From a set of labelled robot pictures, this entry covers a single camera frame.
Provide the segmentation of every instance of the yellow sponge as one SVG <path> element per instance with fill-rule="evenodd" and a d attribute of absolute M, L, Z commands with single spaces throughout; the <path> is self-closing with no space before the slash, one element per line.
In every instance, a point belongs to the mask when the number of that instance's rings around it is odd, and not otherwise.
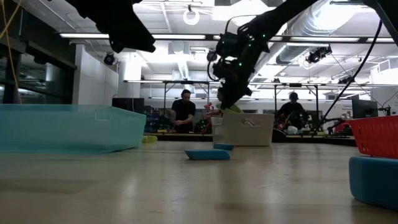
<path fill-rule="evenodd" d="M 157 142 L 156 136 L 144 136 L 142 138 L 142 143 L 152 143 L 152 142 Z"/>
<path fill-rule="evenodd" d="M 144 136 L 142 138 L 142 143 L 148 143 L 148 136 Z"/>
<path fill-rule="evenodd" d="M 148 142 L 157 142 L 156 136 L 147 136 L 147 137 L 148 137 Z"/>

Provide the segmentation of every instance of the ceiling duct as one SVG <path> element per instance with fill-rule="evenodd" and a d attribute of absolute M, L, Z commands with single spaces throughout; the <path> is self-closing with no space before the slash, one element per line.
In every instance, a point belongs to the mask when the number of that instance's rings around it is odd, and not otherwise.
<path fill-rule="evenodd" d="M 331 0 L 321 0 L 306 9 L 289 25 L 286 35 L 311 36 L 330 35 L 339 27 L 348 22 L 355 14 L 355 7 L 331 5 Z M 288 46 L 284 43 L 275 43 L 269 54 L 262 54 L 257 71 L 266 63 L 287 65 L 308 50 L 308 47 Z"/>
<path fill-rule="evenodd" d="M 175 54 L 180 57 L 180 59 L 177 61 L 177 64 L 182 80 L 189 79 L 187 58 L 184 57 L 184 55 L 189 55 L 189 52 L 189 45 L 186 42 L 176 40 L 169 44 L 169 54 Z"/>

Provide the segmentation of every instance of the red plastic basket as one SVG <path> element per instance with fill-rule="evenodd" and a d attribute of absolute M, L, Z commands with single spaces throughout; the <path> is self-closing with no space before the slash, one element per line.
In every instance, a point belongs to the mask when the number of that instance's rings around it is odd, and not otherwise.
<path fill-rule="evenodd" d="M 398 116 L 354 119 L 347 123 L 360 153 L 398 159 Z"/>

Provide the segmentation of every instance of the turquoise plastic bin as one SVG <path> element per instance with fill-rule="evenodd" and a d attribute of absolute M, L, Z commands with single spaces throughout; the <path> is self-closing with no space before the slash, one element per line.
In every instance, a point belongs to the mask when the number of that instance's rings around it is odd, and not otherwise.
<path fill-rule="evenodd" d="M 0 105 L 0 152 L 101 154 L 142 144 L 143 114 L 96 105 Z"/>

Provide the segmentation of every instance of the ventilation pipe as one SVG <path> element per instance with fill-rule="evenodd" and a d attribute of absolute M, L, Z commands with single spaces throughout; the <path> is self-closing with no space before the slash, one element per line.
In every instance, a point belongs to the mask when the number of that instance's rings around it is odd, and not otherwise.
<path fill-rule="evenodd" d="M 188 71 L 188 64 L 187 64 L 187 59 L 184 57 L 185 54 L 185 43 L 182 41 L 173 41 L 171 44 L 173 53 L 177 55 L 180 59 L 178 59 L 178 70 L 180 71 L 181 78 L 183 80 L 188 80 L 189 79 L 189 71 Z"/>
<path fill-rule="evenodd" d="M 332 0 L 321 0 L 306 9 L 290 25 L 286 35 L 312 36 L 330 35 L 339 27 L 348 22 L 356 12 L 356 7 L 330 4 Z M 288 46 L 285 43 L 275 43 L 270 53 L 263 53 L 258 66 L 255 68 L 261 75 L 273 77 L 298 56 L 304 54 L 308 47 Z"/>

